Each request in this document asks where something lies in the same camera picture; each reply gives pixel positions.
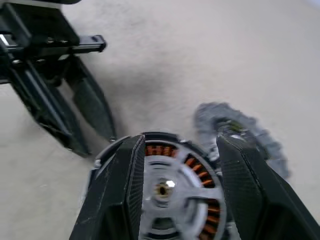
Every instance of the concrete floor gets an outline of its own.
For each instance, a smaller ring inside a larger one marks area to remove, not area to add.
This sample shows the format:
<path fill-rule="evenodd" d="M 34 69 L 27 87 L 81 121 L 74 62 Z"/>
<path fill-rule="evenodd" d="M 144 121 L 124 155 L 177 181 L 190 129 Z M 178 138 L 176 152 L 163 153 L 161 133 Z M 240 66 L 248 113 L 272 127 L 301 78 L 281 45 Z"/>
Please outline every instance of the concrete floor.
<path fill-rule="evenodd" d="M 203 102 L 229 102 L 284 146 L 290 183 L 320 222 L 320 9 L 307 0 L 83 0 L 64 7 L 108 49 L 83 59 L 120 135 L 196 140 Z M 68 239 L 90 159 L 63 149 L 0 86 L 0 239 Z M 84 125 L 95 152 L 105 142 Z"/>

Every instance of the gray floor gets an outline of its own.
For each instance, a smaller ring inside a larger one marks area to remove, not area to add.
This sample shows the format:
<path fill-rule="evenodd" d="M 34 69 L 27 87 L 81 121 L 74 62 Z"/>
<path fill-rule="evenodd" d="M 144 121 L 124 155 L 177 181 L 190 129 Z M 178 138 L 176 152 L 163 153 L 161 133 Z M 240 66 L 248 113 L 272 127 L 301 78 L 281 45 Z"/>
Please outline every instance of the gray floor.
<path fill-rule="evenodd" d="M 84 57 L 121 135 L 196 140 L 203 102 L 259 118 L 284 146 L 290 183 L 320 222 L 320 9 L 307 0 L 83 0 L 64 12 L 108 49 Z M 0 86 L 0 239 L 67 239 L 92 165 L 63 149 Z M 87 126 L 91 145 L 104 142 Z"/>

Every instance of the floor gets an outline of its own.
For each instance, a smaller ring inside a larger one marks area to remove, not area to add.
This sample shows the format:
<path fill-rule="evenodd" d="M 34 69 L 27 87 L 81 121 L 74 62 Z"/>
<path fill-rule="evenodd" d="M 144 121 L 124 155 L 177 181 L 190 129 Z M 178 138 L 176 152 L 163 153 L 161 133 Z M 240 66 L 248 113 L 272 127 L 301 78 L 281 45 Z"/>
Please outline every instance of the floor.
<path fill-rule="evenodd" d="M 283 144 L 289 182 L 320 222 L 317 2 L 83 0 L 63 11 L 80 35 L 108 41 L 83 60 L 119 135 L 162 130 L 196 141 L 196 107 L 228 102 Z M 68 239 L 92 161 L 39 128 L 10 86 L 0 99 L 0 239 Z M 106 143 L 83 125 L 97 153 Z"/>

